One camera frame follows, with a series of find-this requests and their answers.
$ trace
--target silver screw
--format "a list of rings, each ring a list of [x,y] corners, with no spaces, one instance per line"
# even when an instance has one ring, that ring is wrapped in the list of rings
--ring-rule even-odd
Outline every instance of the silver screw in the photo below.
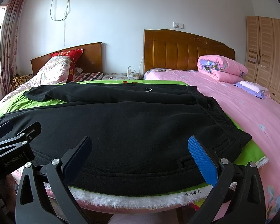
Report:
[[[224,164],[224,165],[226,165],[226,164],[229,163],[229,161],[228,161],[226,158],[222,158],[222,159],[221,159],[221,163]]]
[[[253,161],[250,162],[250,166],[251,167],[256,167],[256,163],[254,163]]]
[[[59,161],[60,160],[58,158],[55,158],[55,159],[52,160],[52,164],[57,165],[59,163]]]
[[[25,168],[29,168],[29,167],[31,167],[31,162],[27,162],[27,163],[25,164]]]

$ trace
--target wardrobe door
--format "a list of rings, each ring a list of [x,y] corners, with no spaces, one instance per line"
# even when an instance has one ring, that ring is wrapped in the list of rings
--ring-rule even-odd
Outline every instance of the wardrobe door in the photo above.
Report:
[[[273,64],[274,39],[271,18],[259,18],[260,49],[258,58],[257,76],[255,82],[263,87],[270,83],[271,68]]]
[[[245,66],[248,74],[244,76],[246,81],[255,82],[258,54],[259,54],[259,21],[256,16],[247,16],[247,54]]]
[[[270,87],[280,93],[280,19],[273,18],[274,29],[274,63],[272,66],[272,75]]]

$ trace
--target floral curtain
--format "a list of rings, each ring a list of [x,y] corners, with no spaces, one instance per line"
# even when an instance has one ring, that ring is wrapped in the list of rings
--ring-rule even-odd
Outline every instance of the floral curtain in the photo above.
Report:
[[[0,83],[3,96],[12,91],[11,80],[16,74],[18,25],[24,0],[9,0],[1,28]]]

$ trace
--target wooden headboard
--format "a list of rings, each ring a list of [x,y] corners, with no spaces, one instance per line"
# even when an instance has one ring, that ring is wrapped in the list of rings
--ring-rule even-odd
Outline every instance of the wooden headboard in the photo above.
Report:
[[[197,70],[202,55],[235,59],[233,49],[209,38],[169,29],[144,30],[144,72],[153,68]]]
[[[66,48],[55,52],[68,51],[68,50],[81,49],[81,48],[83,48],[84,51],[81,57],[78,59],[76,67],[82,68],[84,73],[103,72],[101,42],[79,45],[79,46]],[[51,58],[50,55],[55,52],[51,52],[47,55],[43,55],[41,57],[31,60],[33,75],[36,75],[38,73],[38,71],[49,61],[49,59]]]

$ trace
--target green cloth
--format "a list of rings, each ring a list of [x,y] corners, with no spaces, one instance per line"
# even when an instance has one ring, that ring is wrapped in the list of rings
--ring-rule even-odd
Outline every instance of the green cloth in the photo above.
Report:
[[[162,80],[127,80],[128,83],[144,83],[144,84],[181,84],[181,85],[187,85],[182,81],[162,81]],[[86,82],[79,82],[81,84],[85,83],[105,83],[105,84],[122,84],[123,81],[121,80],[101,80],[101,81],[86,81]],[[18,93],[17,95],[11,97],[9,100],[4,102],[4,105],[2,108],[0,108],[0,117],[6,113],[17,111],[17,110],[23,110],[23,109],[29,109],[34,107],[41,107],[41,106],[48,106],[48,105],[58,105],[58,104],[64,104],[66,102],[60,101],[58,99],[51,99],[46,102],[37,102],[30,100],[26,98],[23,95],[24,91],[21,93]],[[240,126],[234,122],[237,128],[241,129]],[[259,146],[251,140],[248,142],[247,145],[244,146],[242,149],[242,152],[240,156],[235,160],[235,164],[239,165],[247,165],[248,162],[258,162],[261,159],[265,157],[265,154],[263,151],[259,148]]]

